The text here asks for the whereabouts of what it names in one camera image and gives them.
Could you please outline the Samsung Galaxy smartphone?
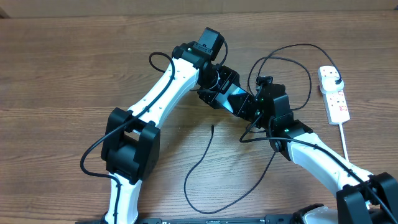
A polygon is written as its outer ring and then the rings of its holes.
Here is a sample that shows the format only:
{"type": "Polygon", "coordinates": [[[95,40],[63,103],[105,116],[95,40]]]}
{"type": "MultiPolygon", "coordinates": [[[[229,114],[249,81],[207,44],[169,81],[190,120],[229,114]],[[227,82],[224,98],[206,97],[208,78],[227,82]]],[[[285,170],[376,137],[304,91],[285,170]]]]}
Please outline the Samsung Galaxy smartphone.
{"type": "Polygon", "coordinates": [[[232,98],[233,96],[246,94],[247,91],[243,90],[240,86],[236,86],[232,84],[225,94],[219,93],[215,100],[218,102],[224,109],[228,110],[230,113],[233,113],[232,104],[229,102],[228,98],[232,98]]]}

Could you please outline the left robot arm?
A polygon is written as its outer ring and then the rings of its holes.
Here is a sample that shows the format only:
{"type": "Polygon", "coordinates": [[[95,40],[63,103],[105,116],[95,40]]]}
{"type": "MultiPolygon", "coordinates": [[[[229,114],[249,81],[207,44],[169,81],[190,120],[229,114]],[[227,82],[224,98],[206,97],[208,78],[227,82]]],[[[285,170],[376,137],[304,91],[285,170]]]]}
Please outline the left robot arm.
{"type": "Polygon", "coordinates": [[[232,111],[228,97],[239,88],[229,80],[233,71],[214,65],[224,37],[207,27],[199,41],[183,43],[168,57],[159,81],[136,104],[115,108],[108,117],[101,158],[111,180],[109,209],[103,223],[135,223],[142,182],[154,169],[160,152],[160,129],[181,98],[199,85],[197,93],[214,109],[232,111]]]}

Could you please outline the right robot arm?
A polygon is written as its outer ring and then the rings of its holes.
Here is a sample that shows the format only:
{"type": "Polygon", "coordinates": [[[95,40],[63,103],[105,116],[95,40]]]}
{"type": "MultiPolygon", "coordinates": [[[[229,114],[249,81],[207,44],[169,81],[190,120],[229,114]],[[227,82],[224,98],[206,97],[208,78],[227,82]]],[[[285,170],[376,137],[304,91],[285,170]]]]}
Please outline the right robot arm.
{"type": "Polygon", "coordinates": [[[295,223],[397,223],[395,178],[350,163],[294,119],[284,85],[260,85],[252,95],[232,84],[225,105],[234,115],[264,128],[275,152],[309,171],[335,196],[335,210],[311,205],[293,214],[295,223]]]}

